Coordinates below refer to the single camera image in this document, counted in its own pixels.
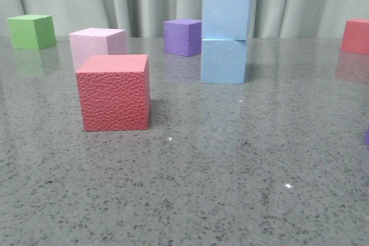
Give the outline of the red foam cube far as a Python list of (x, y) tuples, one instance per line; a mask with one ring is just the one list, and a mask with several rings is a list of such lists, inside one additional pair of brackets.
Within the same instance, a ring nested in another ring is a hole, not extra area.
[(341, 51), (368, 55), (369, 20), (367, 18), (354, 18), (345, 24)]

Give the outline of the red textured foam cube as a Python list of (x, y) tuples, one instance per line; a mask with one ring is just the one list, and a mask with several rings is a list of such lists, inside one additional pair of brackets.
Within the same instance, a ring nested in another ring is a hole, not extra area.
[(85, 131), (148, 128), (147, 54), (93, 55), (76, 71), (76, 79)]

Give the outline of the darker blue foam cube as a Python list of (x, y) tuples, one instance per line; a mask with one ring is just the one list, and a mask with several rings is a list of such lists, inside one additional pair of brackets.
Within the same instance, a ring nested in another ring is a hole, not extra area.
[(245, 40), (253, 0), (202, 0), (202, 37)]

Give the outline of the green foam cube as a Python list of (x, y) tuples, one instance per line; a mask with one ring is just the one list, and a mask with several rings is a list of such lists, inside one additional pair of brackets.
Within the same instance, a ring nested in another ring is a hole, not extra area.
[(23, 15), (6, 21), (15, 49), (39, 50), (56, 45), (52, 16)]

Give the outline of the light blue foam cube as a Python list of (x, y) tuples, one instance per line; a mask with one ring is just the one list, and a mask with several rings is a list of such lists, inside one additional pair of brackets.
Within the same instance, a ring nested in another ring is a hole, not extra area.
[(242, 84), (246, 71), (245, 40), (203, 39), (201, 82)]

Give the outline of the purple foam cube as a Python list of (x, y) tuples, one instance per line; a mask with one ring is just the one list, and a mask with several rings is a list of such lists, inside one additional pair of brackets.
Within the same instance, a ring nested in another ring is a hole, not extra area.
[(164, 52), (193, 56), (202, 52), (202, 21), (177, 19), (163, 22)]

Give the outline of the pink foam cube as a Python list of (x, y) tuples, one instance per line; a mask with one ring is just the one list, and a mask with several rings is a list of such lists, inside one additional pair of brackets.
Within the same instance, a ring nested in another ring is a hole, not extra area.
[(74, 70), (92, 55), (127, 54), (124, 29), (87, 28), (69, 34)]

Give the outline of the purple cube at edge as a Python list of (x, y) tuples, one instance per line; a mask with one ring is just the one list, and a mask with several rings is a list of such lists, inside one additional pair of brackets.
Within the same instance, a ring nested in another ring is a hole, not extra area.
[(369, 146), (369, 128), (367, 129), (364, 143), (365, 143), (365, 145)]

